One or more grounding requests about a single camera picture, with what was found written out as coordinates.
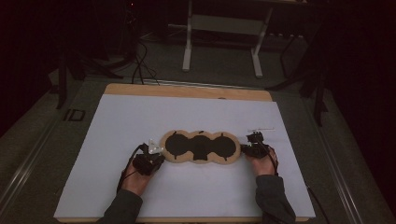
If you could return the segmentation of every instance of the human hand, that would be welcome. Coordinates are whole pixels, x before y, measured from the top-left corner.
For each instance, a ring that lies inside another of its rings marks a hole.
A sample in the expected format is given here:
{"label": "human hand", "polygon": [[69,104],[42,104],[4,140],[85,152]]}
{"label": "human hand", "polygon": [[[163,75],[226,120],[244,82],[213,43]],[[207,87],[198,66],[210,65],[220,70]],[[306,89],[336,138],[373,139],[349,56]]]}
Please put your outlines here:
{"label": "human hand", "polygon": [[141,196],[146,189],[150,179],[154,176],[151,175],[141,175],[134,168],[133,163],[131,162],[125,171],[125,176],[121,185],[122,189],[129,190],[136,195]]}
{"label": "human hand", "polygon": [[253,166],[253,172],[255,176],[258,175],[275,175],[276,168],[274,167],[273,163],[271,162],[271,158],[274,160],[276,167],[279,164],[277,161],[277,157],[273,148],[268,147],[270,149],[269,155],[259,159],[254,157],[249,157],[246,155],[246,158]]}

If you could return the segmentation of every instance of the white board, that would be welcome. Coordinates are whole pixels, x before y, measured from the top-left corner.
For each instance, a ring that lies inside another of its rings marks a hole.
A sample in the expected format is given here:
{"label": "white board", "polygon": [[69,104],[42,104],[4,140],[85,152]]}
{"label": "white board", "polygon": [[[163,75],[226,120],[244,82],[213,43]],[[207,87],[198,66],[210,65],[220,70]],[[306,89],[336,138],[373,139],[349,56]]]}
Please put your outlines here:
{"label": "white board", "polygon": [[[314,217],[303,177],[275,102],[154,96],[102,96],[55,212],[57,218],[101,217],[116,195],[134,149],[171,130],[229,132],[240,143],[251,129],[276,150],[279,175],[297,217]],[[143,195],[140,217],[260,217],[255,177],[235,163],[165,162]]]}

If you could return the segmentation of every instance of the metal stand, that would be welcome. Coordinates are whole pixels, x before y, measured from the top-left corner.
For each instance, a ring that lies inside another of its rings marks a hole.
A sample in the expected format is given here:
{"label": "metal stand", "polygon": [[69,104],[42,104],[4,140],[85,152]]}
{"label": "metal stand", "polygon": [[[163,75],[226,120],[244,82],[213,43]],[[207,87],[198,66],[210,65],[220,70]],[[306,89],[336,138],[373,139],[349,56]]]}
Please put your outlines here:
{"label": "metal stand", "polygon": [[255,48],[251,49],[251,57],[256,77],[262,77],[262,68],[259,60],[259,51],[268,28],[273,8],[267,10],[264,21],[232,19],[192,14],[192,0],[189,1],[189,16],[187,18],[187,43],[184,50],[183,71],[190,71],[191,62],[191,32],[192,29],[235,33],[244,35],[258,35]]}

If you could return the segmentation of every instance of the gray sleeve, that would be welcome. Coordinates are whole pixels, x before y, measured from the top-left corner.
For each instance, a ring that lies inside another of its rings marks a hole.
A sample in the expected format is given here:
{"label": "gray sleeve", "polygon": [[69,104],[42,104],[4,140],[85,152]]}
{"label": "gray sleeve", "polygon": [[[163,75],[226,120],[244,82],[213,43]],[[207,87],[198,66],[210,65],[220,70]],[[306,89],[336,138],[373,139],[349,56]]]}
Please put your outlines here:
{"label": "gray sleeve", "polygon": [[120,189],[116,198],[96,223],[134,223],[139,215],[143,200],[131,191]]}
{"label": "gray sleeve", "polygon": [[295,223],[295,214],[285,195],[282,177],[256,177],[256,203],[262,209],[262,223]]}

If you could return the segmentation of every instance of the black cutout shape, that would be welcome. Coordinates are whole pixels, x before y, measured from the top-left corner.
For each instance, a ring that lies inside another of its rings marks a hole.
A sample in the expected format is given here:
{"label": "black cutout shape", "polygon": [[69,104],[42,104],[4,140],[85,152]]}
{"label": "black cutout shape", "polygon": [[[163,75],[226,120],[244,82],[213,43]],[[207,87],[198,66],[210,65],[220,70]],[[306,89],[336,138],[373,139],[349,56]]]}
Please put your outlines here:
{"label": "black cutout shape", "polygon": [[212,140],[205,135],[195,135],[193,138],[188,138],[181,133],[174,132],[166,139],[165,148],[175,157],[175,160],[177,156],[190,151],[193,154],[194,161],[207,161],[207,155],[211,152],[227,161],[227,158],[231,157],[237,150],[235,142],[224,136],[223,133]]}

